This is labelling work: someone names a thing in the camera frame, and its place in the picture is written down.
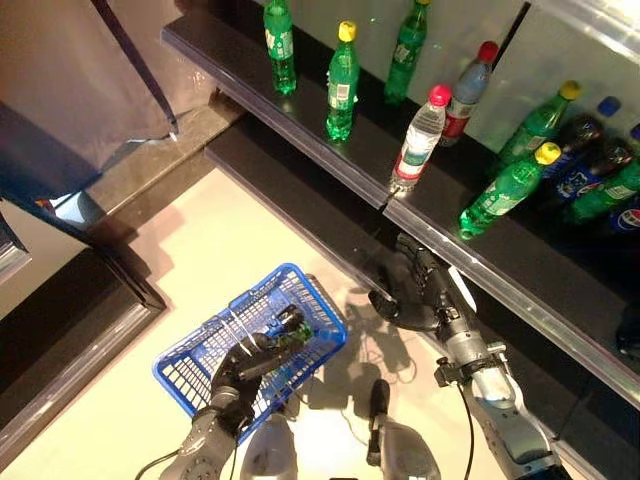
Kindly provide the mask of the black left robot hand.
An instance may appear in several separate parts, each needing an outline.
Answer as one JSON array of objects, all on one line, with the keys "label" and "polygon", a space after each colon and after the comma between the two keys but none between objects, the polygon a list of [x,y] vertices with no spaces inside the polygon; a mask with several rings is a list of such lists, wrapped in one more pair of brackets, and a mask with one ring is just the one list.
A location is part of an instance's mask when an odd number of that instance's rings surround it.
[{"label": "black left robot hand", "polygon": [[255,416],[253,403],[264,375],[289,361],[305,346],[294,333],[270,337],[254,333],[234,345],[225,355],[211,382],[211,401],[223,391],[233,390],[236,397],[224,407],[215,407],[221,414],[223,429],[234,439]]}]

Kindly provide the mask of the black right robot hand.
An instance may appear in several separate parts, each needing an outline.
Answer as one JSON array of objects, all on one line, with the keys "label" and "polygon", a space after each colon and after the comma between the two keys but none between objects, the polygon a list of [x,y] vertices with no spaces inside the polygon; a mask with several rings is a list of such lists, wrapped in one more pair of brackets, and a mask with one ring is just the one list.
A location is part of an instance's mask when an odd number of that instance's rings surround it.
[{"label": "black right robot hand", "polygon": [[401,329],[440,333],[460,319],[469,326],[475,311],[449,268],[427,247],[401,233],[395,251],[380,268],[384,290],[370,291],[369,301],[382,318]]}]

